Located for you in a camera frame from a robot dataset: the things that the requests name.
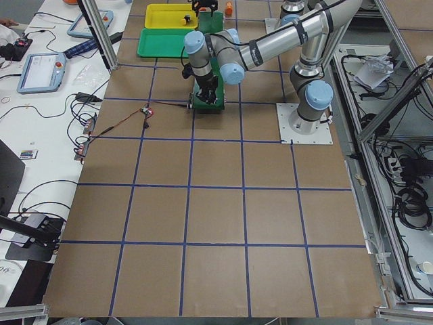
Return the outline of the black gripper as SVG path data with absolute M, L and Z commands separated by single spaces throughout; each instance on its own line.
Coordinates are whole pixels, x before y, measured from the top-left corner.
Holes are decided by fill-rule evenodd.
M 199 11 L 202 8 L 210 9 L 210 15 L 213 16 L 215 11 L 218 10 L 218 1 L 217 0 L 191 0 L 191 7 L 196 17 L 198 17 Z
M 198 75 L 199 69 L 194 68 L 191 64 L 183 66 L 182 76 L 184 79 L 188 79 L 190 76 L 194 76 L 199 86 L 199 90 L 196 92 L 195 97 L 197 101 L 215 105 L 217 103 L 217 87 L 219 85 L 219 78 L 216 76 L 211 66 L 208 64 L 205 68 L 206 74 Z

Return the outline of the arm white baseplate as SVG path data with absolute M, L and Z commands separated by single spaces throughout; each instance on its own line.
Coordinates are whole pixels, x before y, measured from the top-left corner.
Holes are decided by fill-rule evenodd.
M 276 103 L 280 142 L 294 145 L 333 144 L 325 111 L 317 121 L 306 121 L 298 115 L 297 103 Z
M 265 30 L 267 34 L 273 32 L 275 29 L 279 27 L 280 27 L 279 18 L 265 18 Z

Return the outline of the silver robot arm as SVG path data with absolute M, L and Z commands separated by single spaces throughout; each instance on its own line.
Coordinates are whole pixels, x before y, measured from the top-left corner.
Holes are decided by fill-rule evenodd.
M 334 31 L 332 10 L 337 1 L 320 1 L 302 16 L 287 15 L 287 21 L 274 31 L 247 42 L 239 40 L 234 28 L 204 33 L 193 30 L 183 39 L 183 51 L 189 62 L 182 64 L 182 77 L 193 77 L 198 91 L 191 94 L 201 102 L 215 106 L 221 86 L 239 85 L 247 71 L 296 47 L 310 45 L 314 38 Z
M 211 15 L 218 10 L 218 1 L 214 0 L 192 0 L 189 1 L 189 3 L 191 3 L 191 8 L 195 12 L 196 16 L 198 16 L 202 8 L 209 9 Z M 312 10 L 318 3 L 319 1 L 283 1 L 283 4 L 280 7 L 280 15 L 277 19 L 277 23 L 279 23 L 280 26 L 283 26 L 303 13 Z

